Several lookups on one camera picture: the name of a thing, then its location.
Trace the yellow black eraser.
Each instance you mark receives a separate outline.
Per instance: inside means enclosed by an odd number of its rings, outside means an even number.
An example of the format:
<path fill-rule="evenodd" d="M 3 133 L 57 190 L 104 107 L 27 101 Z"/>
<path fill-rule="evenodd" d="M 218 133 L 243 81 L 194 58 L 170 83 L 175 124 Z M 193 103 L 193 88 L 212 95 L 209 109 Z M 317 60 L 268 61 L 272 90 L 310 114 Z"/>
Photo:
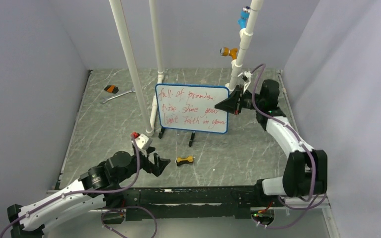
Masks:
<path fill-rule="evenodd" d="M 193 156 L 187 156 L 187 157 L 177 157 L 176 165 L 179 167 L 184 164 L 193 164 L 194 163 L 194 157 Z"/>

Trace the blue framed whiteboard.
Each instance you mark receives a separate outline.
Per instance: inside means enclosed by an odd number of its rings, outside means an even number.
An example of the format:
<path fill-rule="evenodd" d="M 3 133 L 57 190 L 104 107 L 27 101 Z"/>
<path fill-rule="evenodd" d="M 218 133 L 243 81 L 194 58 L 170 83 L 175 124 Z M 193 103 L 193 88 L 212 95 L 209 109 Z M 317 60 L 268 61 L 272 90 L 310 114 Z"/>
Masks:
<path fill-rule="evenodd" d="M 160 83 L 155 86 L 159 122 L 177 130 L 225 134 L 228 113 L 214 106 L 228 98 L 225 86 Z"/>

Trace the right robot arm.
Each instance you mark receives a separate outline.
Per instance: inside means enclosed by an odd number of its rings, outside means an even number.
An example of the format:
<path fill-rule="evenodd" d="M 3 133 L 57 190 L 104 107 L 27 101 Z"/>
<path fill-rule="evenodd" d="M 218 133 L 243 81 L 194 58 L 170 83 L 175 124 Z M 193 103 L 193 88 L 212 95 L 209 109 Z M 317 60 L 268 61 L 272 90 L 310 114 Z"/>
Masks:
<path fill-rule="evenodd" d="M 256 182 L 253 195 L 260 206 L 267 205 L 273 196 L 310 198 L 327 191 L 327 154 L 306 143 L 291 126 L 278 105 L 279 94 L 279 83 L 268 79 L 261 84 L 259 93 L 238 85 L 227 99 L 214 106 L 235 115 L 242 109 L 255 110 L 257 122 L 287 156 L 282 176 Z"/>

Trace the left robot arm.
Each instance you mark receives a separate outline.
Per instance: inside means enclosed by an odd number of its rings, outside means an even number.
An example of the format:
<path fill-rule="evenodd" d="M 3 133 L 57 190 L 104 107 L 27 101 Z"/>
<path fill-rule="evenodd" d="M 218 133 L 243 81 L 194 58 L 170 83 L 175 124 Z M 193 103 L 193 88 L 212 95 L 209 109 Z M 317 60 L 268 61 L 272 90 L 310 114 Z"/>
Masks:
<path fill-rule="evenodd" d="M 81 212 L 119 208 L 125 201 L 123 192 L 129 188 L 120 187 L 121 182 L 131 176 L 137 177 L 141 169 L 158 177 L 170 164 L 171 161 L 161 158 L 154 147 L 148 151 L 153 154 L 153 162 L 140 151 L 133 155 L 118 151 L 57 193 L 27 206 L 11 205 L 7 209 L 11 237 L 41 238 L 45 229 L 50 230 Z"/>

